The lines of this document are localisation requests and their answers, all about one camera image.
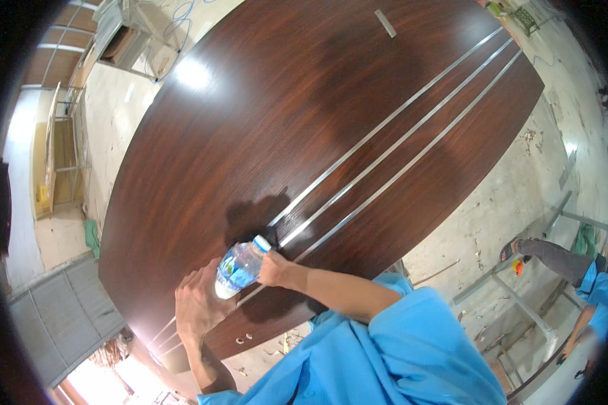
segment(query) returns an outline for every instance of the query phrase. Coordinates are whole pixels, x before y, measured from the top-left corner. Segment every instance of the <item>person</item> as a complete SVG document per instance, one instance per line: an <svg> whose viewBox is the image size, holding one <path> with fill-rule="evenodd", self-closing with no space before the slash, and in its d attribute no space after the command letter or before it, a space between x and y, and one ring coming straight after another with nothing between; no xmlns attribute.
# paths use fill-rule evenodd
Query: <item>person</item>
<svg viewBox="0 0 608 405"><path fill-rule="evenodd" d="M500 260L504 261L515 253L525 255L525 261L536 256L549 270L572 284L576 295L586 302L568 336L561 360L567 360L584 339L596 336L598 345L592 350L585 371L578 373L577 377L588 374L608 335L608 276L604 273L606 259L602 255L597 255L596 259L578 255L546 240L515 238L503 247Z"/></svg>
<svg viewBox="0 0 608 405"><path fill-rule="evenodd" d="M242 395L203 343L236 306L234 298L214 294L219 261L187 275L176 289L176 327L202 405L506 403L493 372L432 288L413 289L400 273L370 281L308 268L275 251L264 255L259 282L298 291L329 310Z"/></svg>

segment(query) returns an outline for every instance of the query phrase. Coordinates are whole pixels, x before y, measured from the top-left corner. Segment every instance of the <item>orange object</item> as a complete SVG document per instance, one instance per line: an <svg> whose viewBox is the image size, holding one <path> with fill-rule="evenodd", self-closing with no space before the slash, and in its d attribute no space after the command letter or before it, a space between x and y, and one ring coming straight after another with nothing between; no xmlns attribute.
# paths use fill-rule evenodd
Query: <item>orange object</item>
<svg viewBox="0 0 608 405"><path fill-rule="evenodd" d="M518 259L514 260L513 263L511 264L511 267L513 268L513 271L515 271L515 274L518 277L520 277L520 274L523 273L523 266L524 265L525 264L522 261L518 260Z"/></svg>

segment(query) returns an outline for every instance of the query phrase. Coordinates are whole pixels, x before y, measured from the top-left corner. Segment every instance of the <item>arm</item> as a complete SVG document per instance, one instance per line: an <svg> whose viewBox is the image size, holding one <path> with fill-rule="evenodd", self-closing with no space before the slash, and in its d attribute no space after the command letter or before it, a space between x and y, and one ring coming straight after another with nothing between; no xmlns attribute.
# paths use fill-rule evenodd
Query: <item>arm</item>
<svg viewBox="0 0 608 405"><path fill-rule="evenodd" d="M587 327L596 310L596 306L584 306L583 311L581 311L581 314L579 314L579 318L576 319L575 327L572 329L572 333L568 337L567 343L565 344L565 348L563 349L563 354L565 355L565 358L568 358L572 351L575 349L575 347L578 346L579 343L581 343L581 340L586 334L583 333L580 337L578 337L578 335L583 330L583 328Z"/></svg>
<svg viewBox="0 0 608 405"><path fill-rule="evenodd" d="M205 335L236 308L236 300L214 293L217 264L211 260L187 275L176 288L176 328L185 345L191 372L203 394L236 390L232 374L205 344Z"/></svg>
<svg viewBox="0 0 608 405"><path fill-rule="evenodd" d="M264 255L259 282L295 290L362 323L369 323L379 312L401 298L397 292L370 280L301 266L272 250Z"/></svg>

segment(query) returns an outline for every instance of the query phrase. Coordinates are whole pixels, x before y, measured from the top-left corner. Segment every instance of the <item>blue sleeve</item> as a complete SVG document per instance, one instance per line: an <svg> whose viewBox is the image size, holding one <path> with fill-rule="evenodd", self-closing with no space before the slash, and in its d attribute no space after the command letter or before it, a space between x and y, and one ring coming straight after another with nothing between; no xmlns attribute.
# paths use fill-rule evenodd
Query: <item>blue sleeve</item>
<svg viewBox="0 0 608 405"><path fill-rule="evenodd" d="M588 322L594 333L599 336L602 342L606 342L608 335L608 307L604 304L597 304L597 309L594 310L594 315Z"/></svg>
<svg viewBox="0 0 608 405"><path fill-rule="evenodd" d="M493 372L432 288L409 291L376 315L368 332L399 392L415 403L506 404Z"/></svg>
<svg viewBox="0 0 608 405"><path fill-rule="evenodd" d="M235 404L243 394L228 389L213 394L197 395L199 405L232 405Z"/></svg>

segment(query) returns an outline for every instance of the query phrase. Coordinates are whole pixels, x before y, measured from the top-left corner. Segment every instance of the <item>green cloth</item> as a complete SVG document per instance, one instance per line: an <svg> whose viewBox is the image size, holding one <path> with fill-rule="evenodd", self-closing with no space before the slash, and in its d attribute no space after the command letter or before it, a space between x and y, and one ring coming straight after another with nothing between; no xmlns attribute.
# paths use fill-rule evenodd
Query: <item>green cloth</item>
<svg viewBox="0 0 608 405"><path fill-rule="evenodd" d="M597 257L597 232L588 223L581 223L579 233L576 235L575 245L572 253L586 255L592 258Z"/></svg>
<svg viewBox="0 0 608 405"><path fill-rule="evenodd" d="M85 245L93 250L95 259L99 259L99 239L97 239L97 223L94 220L88 220L83 223L83 231L85 233Z"/></svg>

